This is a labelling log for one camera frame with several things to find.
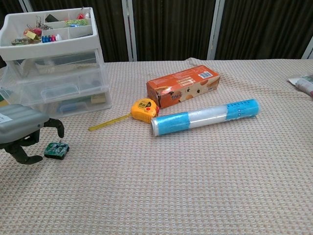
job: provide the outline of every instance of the yellow measuring tape blade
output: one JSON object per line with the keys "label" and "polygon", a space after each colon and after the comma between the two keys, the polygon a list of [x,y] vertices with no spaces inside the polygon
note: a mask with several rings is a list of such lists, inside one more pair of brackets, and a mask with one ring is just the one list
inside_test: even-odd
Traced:
{"label": "yellow measuring tape blade", "polygon": [[98,129],[100,129],[100,128],[109,126],[109,125],[111,125],[111,124],[113,124],[113,123],[116,123],[116,122],[118,122],[118,121],[121,121],[121,120],[123,120],[123,119],[126,119],[126,118],[130,117],[131,115],[132,115],[132,114],[126,114],[125,116],[122,116],[122,117],[113,119],[113,120],[111,120],[111,121],[106,121],[106,122],[103,122],[103,123],[101,123],[101,124],[99,124],[99,125],[91,126],[91,127],[88,128],[88,130],[89,130],[89,131],[98,130]]}

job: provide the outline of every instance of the white label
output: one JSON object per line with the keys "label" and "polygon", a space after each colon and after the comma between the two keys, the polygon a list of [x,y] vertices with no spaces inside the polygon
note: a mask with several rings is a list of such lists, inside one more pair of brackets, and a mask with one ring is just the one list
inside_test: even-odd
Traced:
{"label": "white label", "polygon": [[4,123],[4,122],[7,122],[7,121],[12,121],[12,119],[9,118],[9,117],[6,116],[6,115],[0,114],[0,124],[1,124],[1,123]]}
{"label": "white label", "polygon": [[203,73],[200,73],[199,76],[202,77],[203,79],[205,79],[208,77],[212,77],[212,74],[210,74],[208,71],[205,71]]}

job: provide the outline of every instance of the plastic wrap roll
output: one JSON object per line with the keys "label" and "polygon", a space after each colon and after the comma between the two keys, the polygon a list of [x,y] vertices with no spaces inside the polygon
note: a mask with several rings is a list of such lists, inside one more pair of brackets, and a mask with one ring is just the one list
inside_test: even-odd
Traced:
{"label": "plastic wrap roll", "polygon": [[254,117],[259,112],[259,102],[250,99],[191,112],[154,117],[151,124],[154,135],[159,136],[228,120]]}

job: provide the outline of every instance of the green object in tray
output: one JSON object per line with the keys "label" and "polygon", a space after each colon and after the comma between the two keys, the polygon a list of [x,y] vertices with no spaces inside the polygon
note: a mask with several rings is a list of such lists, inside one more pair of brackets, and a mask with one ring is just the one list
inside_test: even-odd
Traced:
{"label": "green object in tray", "polygon": [[66,143],[50,143],[45,149],[45,157],[63,160],[65,154],[69,151],[69,145]]}

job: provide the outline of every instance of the plastic drawer organizer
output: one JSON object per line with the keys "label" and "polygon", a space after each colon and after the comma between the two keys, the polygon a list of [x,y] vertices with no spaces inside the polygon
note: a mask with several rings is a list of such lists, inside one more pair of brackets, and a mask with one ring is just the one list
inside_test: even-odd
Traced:
{"label": "plastic drawer organizer", "polygon": [[[71,20],[79,14],[90,18]],[[46,22],[48,15],[57,22]],[[50,29],[45,36],[62,39],[13,46],[27,25],[36,20]],[[92,8],[9,14],[0,31],[0,55],[7,63],[0,95],[10,104],[22,104],[45,112],[52,118],[97,111],[112,106],[102,50]]]}

